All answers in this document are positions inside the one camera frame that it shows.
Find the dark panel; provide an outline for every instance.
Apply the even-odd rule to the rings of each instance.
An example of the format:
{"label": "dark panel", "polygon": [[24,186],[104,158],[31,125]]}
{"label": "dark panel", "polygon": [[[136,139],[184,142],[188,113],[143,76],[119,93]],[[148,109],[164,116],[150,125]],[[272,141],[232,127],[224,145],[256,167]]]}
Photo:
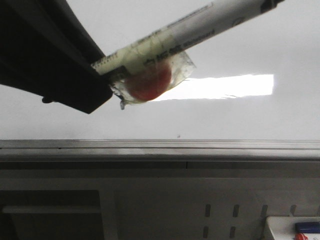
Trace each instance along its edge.
{"label": "dark panel", "polygon": [[[95,206],[100,208],[96,190],[0,191],[0,204],[6,206]],[[0,239],[103,240],[99,213],[0,213]]]}
{"label": "dark panel", "polygon": [[[59,29],[62,21],[55,25],[60,16],[58,7],[47,14],[51,5],[44,4],[44,8],[36,2],[0,2],[0,74],[5,76],[0,84],[44,96],[45,102],[56,101],[91,113],[112,96],[107,82],[90,67],[89,61],[100,57],[101,51],[90,43],[89,36],[81,34],[83,31],[70,30],[72,21],[66,22],[63,31],[39,32]],[[35,21],[42,15],[47,21]]]}

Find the black plastic part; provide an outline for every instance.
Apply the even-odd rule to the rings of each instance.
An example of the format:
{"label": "black plastic part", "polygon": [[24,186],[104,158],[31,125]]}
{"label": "black plastic part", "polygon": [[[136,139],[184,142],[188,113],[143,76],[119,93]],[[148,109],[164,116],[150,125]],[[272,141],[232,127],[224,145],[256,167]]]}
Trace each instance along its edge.
{"label": "black plastic part", "polygon": [[261,5],[261,13],[266,13],[271,9],[277,7],[278,3],[283,2],[284,0],[265,0],[264,3]]}
{"label": "black plastic part", "polygon": [[112,96],[104,55],[65,0],[0,1],[0,84],[91,113]]}

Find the marker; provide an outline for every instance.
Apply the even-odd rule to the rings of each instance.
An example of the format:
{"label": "marker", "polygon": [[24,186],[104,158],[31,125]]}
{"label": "marker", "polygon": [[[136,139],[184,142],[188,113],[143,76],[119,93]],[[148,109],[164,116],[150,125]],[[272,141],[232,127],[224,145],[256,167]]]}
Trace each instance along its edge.
{"label": "marker", "polygon": [[[283,0],[215,0],[133,44],[119,49],[109,56],[103,57],[97,62],[94,62],[92,67],[100,75],[108,74],[108,76],[110,76],[108,77],[109,81],[111,82],[119,81],[121,78],[119,76],[126,79],[127,83],[131,82],[130,79],[133,79],[132,76],[137,75],[140,76],[140,79],[149,79],[150,82],[154,82],[153,86],[161,86],[163,91],[156,91],[157,89],[155,87],[152,89],[152,87],[150,87],[152,85],[144,89],[145,80],[143,80],[140,84],[137,83],[136,88],[131,89],[131,92],[136,96],[143,96],[141,99],[136,97],[132,98],[137,99],[138,102],[152,100],[183,81],[181,80],[180,82],[178,81],[172,84],[170,83],[170,79],[169,81],[168,79],[159,79],[156,75],[153,76],[151,74],[152,66],[156,66],[158,63],[178,54],[185,54],[183,53],[184,50],[272,10],[282,1]],[[182,55],[182,58],[185,59],[187,64],[192,64],[186,54],[184,56]],[[158,69],[158,72],[166,73],[167,69]],[[112,79],[113,73],[117,75],[115,79]],[[172,74],[162,75],[170,77],[171,75],[176,76],[174,72],[172,72]],[[123,86],[115,86],[115,88],[115,92],[120,88],[119,94],[115,94],[125,99],[125,94],[121,90]]]}
{"label": "marker", "polygon": [[215,0],[152,34],[103,57],[92,67],[104,75],[124,66],[137,74],[161,61],[249,19],[274,9],[283,0]]}
{"label": "marker", "polygon": [[320,222],[297,222],[295,224],[295,230],[297,233],[303,234],[320,234]]}

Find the red circle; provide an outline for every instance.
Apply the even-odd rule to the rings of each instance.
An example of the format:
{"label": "red circle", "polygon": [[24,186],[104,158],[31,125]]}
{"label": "red circle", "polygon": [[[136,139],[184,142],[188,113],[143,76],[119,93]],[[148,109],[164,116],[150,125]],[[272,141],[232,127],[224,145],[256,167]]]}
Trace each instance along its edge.
{"label": "red circle", "polygon": [[149,66],[145,71],[125,80],[129,94],[139,101],[150,101],[163,94],[171,82],[171,67],[167,62]]}

